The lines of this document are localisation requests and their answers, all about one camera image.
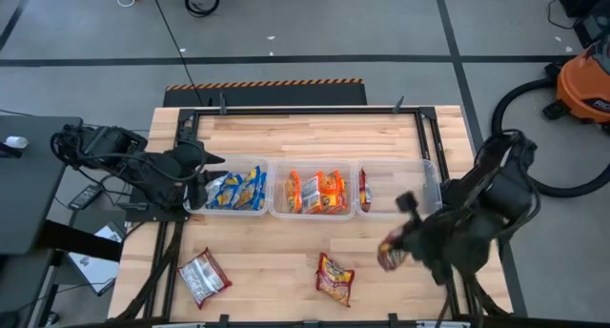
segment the orange and black striped tape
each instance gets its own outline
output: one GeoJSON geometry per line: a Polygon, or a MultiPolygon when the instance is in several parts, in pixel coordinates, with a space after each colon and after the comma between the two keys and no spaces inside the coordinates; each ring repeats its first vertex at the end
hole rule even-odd
{"type": "MultiPolygon", "coordinates": [[[[234,83],[213,83],[195,85],[198,90],[202,89],[228,89],[262,86],[287,86],[287,85],[320,85],[320,84],[361,84],[362,79],[317,79],[317,80],[286,80],[286,81],[243,81],[234,83]]],[[[170,85],[165,91],[192,90],[193,85],[170,85]]]]}

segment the gray floor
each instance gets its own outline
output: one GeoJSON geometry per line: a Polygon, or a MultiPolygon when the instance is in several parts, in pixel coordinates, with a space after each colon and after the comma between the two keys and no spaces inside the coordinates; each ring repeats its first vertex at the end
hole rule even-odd
{"type": "MultiPolygon", "coordinates": [[[[0,30],[19,0],[0,0],[0,30]]],[[[211,17],[195,19],[183,0],[159,0],[183,54],[269,56],[336,54],[448,55],[436,0],[221,0],[211,17]]],[[[461,55],[560,55],[581,51],[571,31],[546,22],[549,0],[446,0],[461,55]]],[[[561,7],[553,16],[569,20],[561,7]]],[[[153,0],[129,9],[115,0],[30,0],[0,51],[6,59],[177,57],[153,0]]],[[[492,109],[510,89],[542,76],[543,64],[465,64],[483,135],[492,109]]],[[[451,63],[361,62],[191,65],[193,81],[361,77],[370,104],[462,104],[451,63]]],[[[0,109],[78,115],[94,124],[147,129],[169,84],[187,83],[181,66],[4,67],[0,109]]],[[[548,93],[524,96],[505,124],[539,143],[532,174],[569,186],[598,173],[610,159],[608,137],[570,119],[547,123],[539,111],[548,93]]],[[[87,181],[67,172],[58,198],[69,201],[87,181]]],[[[534,221],[513,239],[528,314],[536,318],[610,321],[610,215],[606,186],[576,199],[543,199],[534,221]]],[[[106,198],[96,205],[110,206],[106,198]]],[[[52,219],[69,213],[53,205],[52,219]]],[[[110,294],[87,288],[58,296],[62,325],[105,318],[110,294]]]]}

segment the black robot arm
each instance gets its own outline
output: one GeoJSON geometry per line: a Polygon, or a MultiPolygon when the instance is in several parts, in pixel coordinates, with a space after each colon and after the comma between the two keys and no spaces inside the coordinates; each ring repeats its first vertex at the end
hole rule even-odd
{"type": "Polygon", "coordinates": [[[104,170],[141,190],[163,210],[182,208],[189,200],[193,209],[208,199],[205,185],[226,172],[201,172],[206,164],[224,159],[205,151],[200,141],[178,139],[172,150],[144,152],[148,141],[118,127],[66,125],[51,138],[55,156],[74,169],[104,170]]]}
{"type": "MultiPolygon", "coordinates": [[[[413,193],[399,196],[398,208],[411,219],[403,225],[393,248],[421,261],[438,285],[451,281],[455,268],[490,315],[504,314],[480,287],[476,273],[487,263],[493,239],[510,239],[539,211],[539,194],[527,175],[536,148],[519,131],[490,137],[478,151],[471,171],[462,179],[442,184],[443,207],[423,220],[413,193]]],[[[389,264],[396,265],[381,263],[386,269],[389,264]]]]}

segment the clear plastic bin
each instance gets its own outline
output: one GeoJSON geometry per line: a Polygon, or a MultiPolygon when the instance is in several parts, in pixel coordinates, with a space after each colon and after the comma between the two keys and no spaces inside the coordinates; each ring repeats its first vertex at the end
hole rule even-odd
{"type": "Polygon", "coordinates": [[[397,208],[396,198],[407,191],[413,191],[419,203],[417,210],[429,215],[440,209],[439,178],[437,168],[430,160],[376,158],[359,159],[355,169],[354,182],[359,187],[360,169],[366,174],[366,182],[373,194],[369,212],[362,211],[359,201],[356,211],[371,218],[396,218],[402,215],[397,208]]]}
{"type": "Polygon", "coordinates": [[[215,165],[206,165],[205,169],[208,171],[229,171],[234,174],[240,174],[243,178],[250,173],[250,171],[260,166],[261,172],[267,173],[267,180],[265,183],[265,204],[260,210],[230,210],[230,209],[206,209],[205,207],[197,210],[191,210],[188,207],[188,202],[185,203],[185,210],[191,214],[200,215],[232,215],[232,216],[259,216],[264,215],[269,210],[270,195],[273,190],[273,170],[272,164],[269,159],[262,156],[255,155],[219,155],[225,159],[225,162],[215,165]]]}
{"type": "Polygon", "coordinates": [[[271,200],[268,200],[271,214],[279,218],[294,218],[294,219],[326,219],[326,220],[346,220],[354,217],[356,214],[355,198],[354,198],[354,162],[349,160],[338,159],[276,159],[274,164],[273,195],[271,200]],[[296,170],[301,185],[312,178],[316,172],[329,174],[334,170],[338,170],[339,174],[345,180],[345,196],[347,209],[344,209],[336,214],[293,214],[288,210],[288,199],[284,185],[292,170],[296,170]]]}

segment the butcher block tabletop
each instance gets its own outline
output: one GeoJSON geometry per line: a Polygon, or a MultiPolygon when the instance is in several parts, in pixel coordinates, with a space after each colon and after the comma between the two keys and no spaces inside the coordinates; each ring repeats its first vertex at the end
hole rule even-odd
{"type": "MultiPolygon", "coordinates": [[[[437,122],[449,174],[461,177],[473,163],[473,150],[460,106],[437,106],[437,122]]],[[[173,147],[179,109],[156,109],[147,151],[173,147]]],[[[430,127],[425,123],[431,158],[430,127]]],[[[203,116],[197,137],[213,154],[290,158],[392,157],[420,159],[411,114],[282,114],[203,116]]],[[[385,320],[436,319],[445,300],[423,265],[408,258],[395,272],[377,264],[376,247],[405,217],[346,221],[289,220],[261,217],[191,215],[185,223],[178,266],[210,249],[233,286],[206,300],[201,310],[180,276],[175,279],[171,321],[385,320]],[[351,308],[315,289],[318,256],[324,252],[341,267],[356,270],[351,308]]],[[[148,277],[158,223],[146,223],[125,241],[114,285],[109,318],[120,314],[148,277]]],[[[173,225],[168,229],[167,243],[173,225]]],[[[154,315],[160,315],[164,275],[157,286],[154,315]]],[[[510,299],[497,248],[478,272],[487,293],[505,310],[510,299]]],[[[466,312],[456,276],[460,310],[466,312]]]]}

